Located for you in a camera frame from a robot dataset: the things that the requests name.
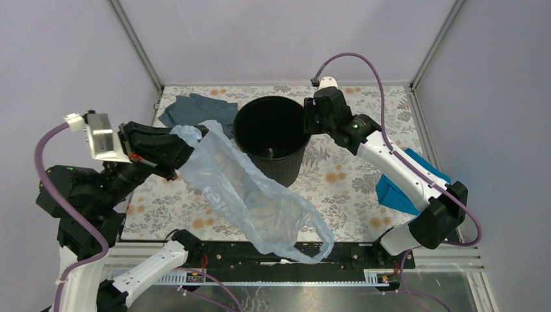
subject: translucent plastic bag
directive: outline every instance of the translucent plastic bag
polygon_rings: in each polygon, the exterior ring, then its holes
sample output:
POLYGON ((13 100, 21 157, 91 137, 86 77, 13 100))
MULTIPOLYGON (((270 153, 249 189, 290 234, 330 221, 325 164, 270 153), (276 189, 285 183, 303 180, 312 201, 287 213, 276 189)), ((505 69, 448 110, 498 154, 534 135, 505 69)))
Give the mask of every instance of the translucent plastic bag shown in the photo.
POLYGON ((334 235, 314 205, 267 178, 245 153, 231 146, 218 122, 202 125, 209 128, 205 138, 197 128, 186 125, 170 132, 195 148, 180 168, 186 183, 202 190, 213 210, 241 229, 260 253, 273 252, 310 264, 327 257, 334 235), (294 247, 304 226, 314 227, 323 242, 314 257, 294 247))

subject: trash can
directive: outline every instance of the trash can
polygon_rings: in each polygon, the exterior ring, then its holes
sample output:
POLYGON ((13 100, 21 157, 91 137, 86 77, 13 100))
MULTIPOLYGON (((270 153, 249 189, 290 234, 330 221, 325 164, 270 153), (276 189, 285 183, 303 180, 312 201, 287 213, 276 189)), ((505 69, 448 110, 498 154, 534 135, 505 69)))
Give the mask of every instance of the trash can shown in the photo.
POLYGON ((243 106, 233 122, 237 146, 266 177, 289 187, 298 177, 310 135, 304 108, 292 99, 266 96, 243 106))

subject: floral tablecloth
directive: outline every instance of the floral tablecloth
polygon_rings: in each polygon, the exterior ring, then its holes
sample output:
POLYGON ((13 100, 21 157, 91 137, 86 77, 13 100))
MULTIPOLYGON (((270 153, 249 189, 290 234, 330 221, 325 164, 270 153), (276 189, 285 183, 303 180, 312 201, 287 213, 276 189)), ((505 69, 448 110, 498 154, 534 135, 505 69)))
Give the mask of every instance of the floral tablecloth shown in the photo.
MULTIPOLYGON (((356 114, 380 122, 380 94, 375 86, 346 86, 341 90, 356 114)), ((262 96, 285 96, 303 103, 314 94, 308 86, 167 86, 159 114, 175 96, 197 93, 237 102, 242 107, 262 96)), ((385 86, 389 136, 403 149, 421 152, 415 123, 403 86, 385 86)), ((154 126, 164 127, 155 120, 154 126)), ((391 226, 412 218, 378 204, 375 186, 381 173, 371 164, 340 148, 328 135, 316 135, 305 151, 300 174, 290 187, 311 201, 335 233, 336 241, 373 241, 391 226)), ((173 229, 188 229, 202 240, 244 241, 239 229, 213 213, 206 197, 181 178, 167 181, 151 176, 138 187, 127 207, 122 239, 162 240, 173 229)), ((319 241, 314 229, 303 228, 299 241, 319 241)))

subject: wall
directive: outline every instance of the wall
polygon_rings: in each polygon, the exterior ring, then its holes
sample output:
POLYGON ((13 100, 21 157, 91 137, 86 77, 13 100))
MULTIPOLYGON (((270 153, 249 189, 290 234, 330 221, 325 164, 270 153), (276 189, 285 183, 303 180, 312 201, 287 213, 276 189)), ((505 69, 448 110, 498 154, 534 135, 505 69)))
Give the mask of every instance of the wall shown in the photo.
POLYGON ((551 304, 550 14, 549 0, 467 1, 418 89, 442 166, 483 224, 501 312, 551 304))
MULTIPOLYGON (((122 0, 167 84, 308 83, 341 52, 368 57, 385 82, 413 78, 454 0, 122 0)), ((326 74, 374 81, 360 60, 326 74)))
MULTIPOLYGON (((156 93, 107 1, 0 1, 0 302, 51 305, 57 222, 39 208, 32 153, 65 114, 94 108, 111 122, 146 122, 156 93)), ((62 133, 46 165, 100 165, 83 133, 62 133)))

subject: cloth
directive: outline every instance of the cloth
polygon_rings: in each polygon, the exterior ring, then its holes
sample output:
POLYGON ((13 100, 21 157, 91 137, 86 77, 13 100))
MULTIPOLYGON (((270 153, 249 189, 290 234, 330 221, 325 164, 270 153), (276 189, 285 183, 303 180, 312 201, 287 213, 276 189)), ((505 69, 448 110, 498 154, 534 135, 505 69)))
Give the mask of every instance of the cloth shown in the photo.
POLYGON ((176 96, 176 102, 164 110, 159 120, 167 127, 198 125, 207 120, 216 120, 222 124, 224 134, 232 139, 236 114, 237 103, 191 93, 189 96, 176 96))
MULTIPOLYGON (((426 161, 423 157, 419 156, 411 148, 408 148, 405 151, 414 161, 423 166, 431 174, 446 180, 448 183, 451 183, 450 178, 438 171, 436 168, 426 161)), ((384 174, 381 176, 377 187, 375 188, 377 192, 377 197, 381 205, 387 206, 388 208, 396 209, 404 213, 411 213, 412 215, 419 215, 419 210, 415 208, 413 203, 407 198, 407 196, 394 184, 387 176, 384 174)))

